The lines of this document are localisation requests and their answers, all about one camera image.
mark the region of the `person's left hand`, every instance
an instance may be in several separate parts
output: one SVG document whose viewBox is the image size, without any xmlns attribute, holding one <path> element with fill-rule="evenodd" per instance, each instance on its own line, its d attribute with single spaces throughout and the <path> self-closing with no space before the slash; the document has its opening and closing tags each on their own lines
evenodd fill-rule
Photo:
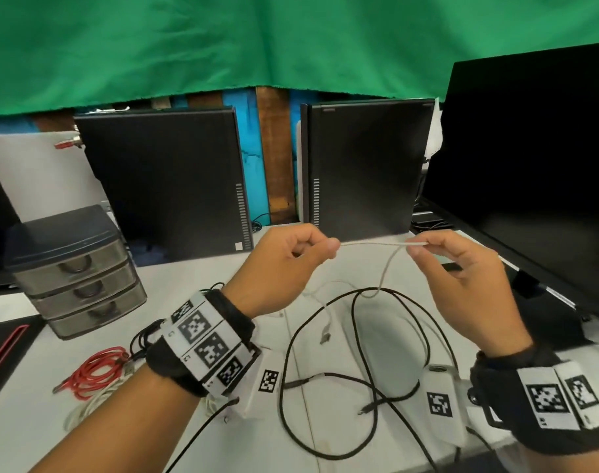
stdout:
<svg viewBox="0 0 599 473">
<path fill-rule="evenodd" d="M 221 291 L 251 318 L 281 310 L 301 294 L 319 265 L 335 258 L 340 246 L 312 224 L 271 228 Z"/>
</svg>

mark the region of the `desk surface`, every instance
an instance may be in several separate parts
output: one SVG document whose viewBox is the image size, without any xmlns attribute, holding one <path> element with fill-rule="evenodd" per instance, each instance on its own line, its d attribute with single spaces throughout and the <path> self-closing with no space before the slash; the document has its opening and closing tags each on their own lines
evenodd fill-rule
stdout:
<svg viewBox="0 0 599 473">
<path fill-rule="evenodd" d="M 393 249 L 375 245 L 344 246 L 335 260 L 317 269 L 308 289 L 314 290 L 335 279 L 358 287 L 375 286 Z M 229 279 L 245 258 L 246 254 L 236 254 L 140 268 L 148 301 L 138 310 L 71 341 L 60 341 L 49 328 L 44 329 L 0 393 L 0 473 L 28 470 L 64 436 L 63 420 L 78 403 L 69 392 L 52 395 L 51 389 L 84 359 L 103 348 L 128 346 L 135 333 L 176 309 L 193 290 Z M 467 378 L 476 347 L 443 321 L 424 277 L 406 252 L 397 254 L 384 285 L 414 298 L 434 315 L 455 351 L 461 376 Z M 328 284 L 317 296 L 328 301 L 350 289 L 340 283 Z M 329 342 L 319 345 L 321 330 L 327 321 L 325 312 L 298 337 L 294 356 L 302 378 L 319 372 L 363 377 L 355 359 L 356 347 L 350 345 L 345 334 L 350 333 L 351 301 L 350 297 L 333 305 L 335 321 Z M 258 319 L 260 341 L 270 348 L 285 350 L 289 333 L 318 308 L 316 301 L 300 296 L 286 309 L 284 317 Z M 0 320 L 34 312 L 22 294 L 0 297 Z M 424 320 L 419 310 L 414 309 L 414 312 Z M 364 352 L 369 357 L 377 386 L 390 395 L 402 394 L 415 384 L 424 358 L 420 339 L 402 315 L 402 307 L 387 294 L 358 302 L 357 318 Z M 431 343 L 431 361 L 449 363 L 445 348 L 433 334 L 434 328 L 425 328 Z M 385 342 L 385 335 L 392 341 Z M 387 350 L 381 351 L 381 345 Z M 297 375 L 292 359 L 291 356 L 287 380 Z M 323 452 L 344 453 L 356 447 L 369 432 L 371 414 L 357 415 L 369 399 L 369 392 L 361 385 L 322 378 L 285 392 L 284 405 L 291 428 L 308 445 Z M 451 455 L 453 448 L 437 441 L 428 431 L 423 401 L 417 394 L 400 404 L 401 412 L 411 421 L 435 459 Z M 181 451 L 204 420 L 204 412 L 199 408 L 176 452 Z M 487 440 L 494 443 L 507 438 L 508 434 L 500 432 Z M 473 439 L 465 453 L 481 449 Z M 280 471 L 282 466 L 288 472 L 321 473 L 370 470 L 392 473 L 428 468 L 413 437 L 388 407 L 380 408 L 378 430 L 365 450 L 349 460 L 331 462 L 317 461 L 293 444 L 282 429 L 273 404 L 270 415 L 261 421 L 232 418 L 227 424 L 222 420 L 213 422 L 193 443 L 175 471 L 192 471 L 195 466 L 197 472 L 273 472 Z"/>
</svg>

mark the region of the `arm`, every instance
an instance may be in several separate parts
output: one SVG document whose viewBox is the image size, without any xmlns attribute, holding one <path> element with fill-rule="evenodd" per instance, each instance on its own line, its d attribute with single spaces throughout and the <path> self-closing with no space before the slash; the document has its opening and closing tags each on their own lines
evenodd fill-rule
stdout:
<svg viewBox="0 0 599 473">
<path fill-rule="evenodd" d="M 283 309 L 339 246 L 311 224 L 273 228 L 222 291 L 251 318 Z M 144 365 L 31 473 L 161 473 L 198 402 Z"/>
<path fill-rule="evenodd" d="M 496 252 L 453 231 L 426 232 L 413 240 L 429 243 L 407 250 L 426 276 L 440 314 L 457 332 L 490 358 L 512 355 L 533 344 Z M 462 270 L 446 272 L 432 254 L 448 257 Z M 599 451 L 554 457 L 525 450 L 533 471 L 599 472 Z"/>
</svg>

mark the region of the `hand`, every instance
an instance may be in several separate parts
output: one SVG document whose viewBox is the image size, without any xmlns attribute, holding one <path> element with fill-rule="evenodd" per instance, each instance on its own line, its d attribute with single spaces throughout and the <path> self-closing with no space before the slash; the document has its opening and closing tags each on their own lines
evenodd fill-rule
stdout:
<svg viewBox="0 0 599 473">
<path fill-rule="evenodd" d="M 312 224 L 271 228 L 222 292 L 251 318 L 281 310 L 301 294 L 317 267 L 335 258 L 340 246 Z"/>
<path fill-rule="evenodd" d="M 451 327 L 488 357 L 511 355 L 532 345 L 496 252 L 453 231 L 424 232 L 411 240 L 429 243 L 406 249 Z M 447 272 L 433 254 L 446 256 L 462 270 Z"/>
</svg>

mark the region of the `computer vent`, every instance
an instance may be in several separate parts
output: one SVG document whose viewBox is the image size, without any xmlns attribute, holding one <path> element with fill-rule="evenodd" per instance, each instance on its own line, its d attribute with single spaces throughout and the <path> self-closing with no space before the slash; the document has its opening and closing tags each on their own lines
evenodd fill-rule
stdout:
<svg viewBox="0 0 599 473">
<path fill-rule="evenodd" d="M 251 249 L 251 233 L 249 232 L 249 218 L 247 206 L 244 200 L 242 184 L 236 184 L 236 197 L 238 198 L 238 209 L 240 210 L 240 223 L 242 226 L 242 245 L 245 249 Z"/>
<path fill-rule="evenodd" d="M 312 223 L 319 227 L 319 179 L 312 180 Z"/>
</svg>

